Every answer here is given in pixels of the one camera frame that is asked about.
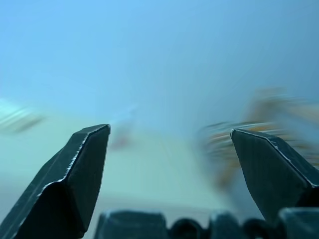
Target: blue wall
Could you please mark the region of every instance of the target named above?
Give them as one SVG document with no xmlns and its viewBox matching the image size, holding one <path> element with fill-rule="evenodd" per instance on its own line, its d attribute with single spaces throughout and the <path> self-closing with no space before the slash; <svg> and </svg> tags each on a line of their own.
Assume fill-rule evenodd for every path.
<svg viewBox="0 0 319 239">
<path fill-rule="evenodd" d="M 0 93 L 189 135 L 250 94 L 318 99 L 317 0 L 2 0 Z"/>
</svg>

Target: blurry object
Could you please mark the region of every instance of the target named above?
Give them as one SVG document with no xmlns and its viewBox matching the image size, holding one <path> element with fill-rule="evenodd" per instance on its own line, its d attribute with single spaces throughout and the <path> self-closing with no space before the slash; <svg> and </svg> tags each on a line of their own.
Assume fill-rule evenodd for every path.
<svg viewBox="0 0 319 239">
<path fill-rule="evenodd" d="M 247 122 L 238 124 L 222 122 L 207 126 L 200 132 L 205 153 L 214 159 L 222 159 L 227 164 L 226 169 L 218 177 L 218 184 L 221 187 L 227 186 L 240 167 L 229 137 L 233 128 L 278 136 L 318 169 L 317 146 L 300 139 L 294 129 L 286 128 L 285 125 L 276 122 L 274 115 L 276 112 L 285 112 L 319 124 L 319 105 L 311 105 L 304 100 L 289 97 L 280 88 L 258 91 L 252 102 Z"/>
<path fill-rule="evenodd" d="M 0 99 L 0 132 L 19 133 L 39 123 L 43 116 L 34 110 Z"/>
<path fill-rule="evenodd" d="M 117 114 L 111 121 L 111 149 L 122 148 L 130 143 L 132 130 L 135 124 L 136 111 L 137 106 L 131 106 L 126 111 Z"/>
</svg>

